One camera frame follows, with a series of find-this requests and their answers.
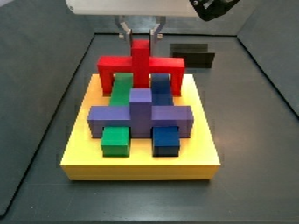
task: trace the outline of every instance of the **red block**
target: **red block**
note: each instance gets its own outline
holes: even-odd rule
[[[150,88],[150,41],[134,41],[131,52],[134,87]]]
[[[182,95],[184,62],[179,58],[150,57],[150,41],[135,40],[131,57],[100,57],[98,72],[103,95],[111,95],[114,73],[134,73],[134,88],[150,88],[150,74],[170,74],[172,95]]]

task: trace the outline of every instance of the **green block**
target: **green block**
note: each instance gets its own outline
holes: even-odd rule
[[[130,128],[106,127],[100,147],[104,157],[130,156]]]
[[[116,73],[110,106],[127,106],[130,91],[134,86],[134,75],[131,73]]]

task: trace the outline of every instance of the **purple block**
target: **purple block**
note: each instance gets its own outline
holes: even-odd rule
[[[131,102],[152,103],[151,88],[132,88],[130,92],[130,103]]]
[[[102,138],[104,127],[131,126],[128,106],[92,106],[88,127],[94,138]]]
[[[192,132],[192,108],[191,106],[154,106],[154,127],[178,126],[180,137],[191,137]]]
[[[148,138],[152,135],[152,106],[151,88],[132,88],[130,93],[132,137]]]

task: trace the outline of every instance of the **stacked blocks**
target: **stacked blocks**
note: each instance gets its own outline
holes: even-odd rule
[[[132,79],[131,73],[118,73],[110,107],[99,106],[90,110],[88,125],[94,129],[92,137],[100,137],[103,130],[100,147],[104,157],[130,156],[130,111],[127,105]]]
[[[182,95],[183,59],[150,53],[150,41],[136,40],[131,57],[107,56],[98,62],[103,95],[111,100],[110,106],[91,107],[88,126],[92,137],[102,138],[104,157],[128,157],[130,136],[152,138],[155,157],[178,157],[180,137],[191,137],[192,108],[174,106],[174,95]]]

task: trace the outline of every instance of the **navy blue block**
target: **navy blue block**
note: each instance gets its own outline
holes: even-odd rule
[[[154,106],[174,105],[170,74],[152,74],[151,89]]]
[[[174,98],[168,94],[152,94],[152,100],[155,106],[172,106]]]
[[[179,127],[154,127],[154,157],[179,157]]]

